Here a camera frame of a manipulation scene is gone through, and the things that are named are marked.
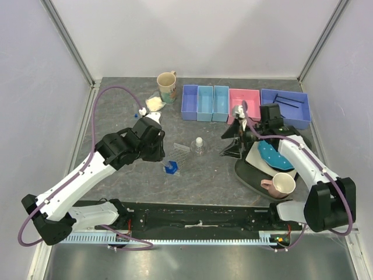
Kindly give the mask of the measuring cylinder blue base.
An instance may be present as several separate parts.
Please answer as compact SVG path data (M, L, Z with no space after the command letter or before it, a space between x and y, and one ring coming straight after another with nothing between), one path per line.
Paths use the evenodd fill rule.
M178 171L178 165L175 161L164 159L161 163L166 174L175 174Z

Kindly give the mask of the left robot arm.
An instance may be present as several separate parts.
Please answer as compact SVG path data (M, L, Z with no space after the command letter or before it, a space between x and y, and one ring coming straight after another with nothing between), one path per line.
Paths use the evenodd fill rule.
M55 245L76 230L95 226L123 229L131 215L120 200L110 199L89 206L75 206L75 203L125 165L138 159L162 161L164 136L160 113L149 113L138 119L132 128L105 135L93 152L50 190L38 196L25 196L22 205L42 241Z

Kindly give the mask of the glass flask with stopper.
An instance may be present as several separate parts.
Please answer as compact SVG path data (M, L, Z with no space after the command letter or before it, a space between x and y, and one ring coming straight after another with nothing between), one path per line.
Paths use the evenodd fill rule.
M197 137L191 143L191 152L195 155L202 156L207 152L207 143L202 137Z

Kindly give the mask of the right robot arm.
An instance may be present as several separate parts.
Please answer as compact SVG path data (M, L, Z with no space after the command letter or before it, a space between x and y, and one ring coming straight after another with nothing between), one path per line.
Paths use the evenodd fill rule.
M233 141L220 154L237 160L234 171L240 182L273 200L268 225L278 230L298 222L313 232L349 235L356 221L354 181L317 158L308 140L284 124L278 104L260 110L262 119L254 123L245 101L234 106L234 121L221 136Z

